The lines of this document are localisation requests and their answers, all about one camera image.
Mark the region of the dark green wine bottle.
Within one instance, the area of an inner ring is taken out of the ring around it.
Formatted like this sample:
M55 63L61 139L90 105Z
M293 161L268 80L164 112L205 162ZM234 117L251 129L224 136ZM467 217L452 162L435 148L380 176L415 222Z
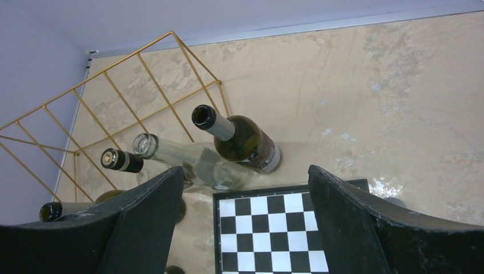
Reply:
M49 202L41 206L39 219L42 222L52 222L64 215L83 211L124 192L125 190L107 191L101 194L100 197L98 197L94 202Z

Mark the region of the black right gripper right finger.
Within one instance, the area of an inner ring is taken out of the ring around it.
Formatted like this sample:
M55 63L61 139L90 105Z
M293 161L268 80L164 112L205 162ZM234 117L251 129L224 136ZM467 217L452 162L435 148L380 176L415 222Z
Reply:
M392 204L310 166L330 273L482 273L483 227Z

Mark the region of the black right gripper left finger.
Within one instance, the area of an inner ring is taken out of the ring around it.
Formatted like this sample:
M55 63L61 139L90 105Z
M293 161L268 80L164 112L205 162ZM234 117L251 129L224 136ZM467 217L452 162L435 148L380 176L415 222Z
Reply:
M183 193L172 167L53 222L1 227L2 273L163 273Z

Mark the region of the clear liquor bottle black cap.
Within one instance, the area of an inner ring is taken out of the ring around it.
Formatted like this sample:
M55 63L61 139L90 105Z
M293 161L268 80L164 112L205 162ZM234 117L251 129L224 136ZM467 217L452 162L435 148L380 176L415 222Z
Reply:
M145 160L127 151L108 148L102 152L100 163L105 169L135 174L138 185L151 179Z

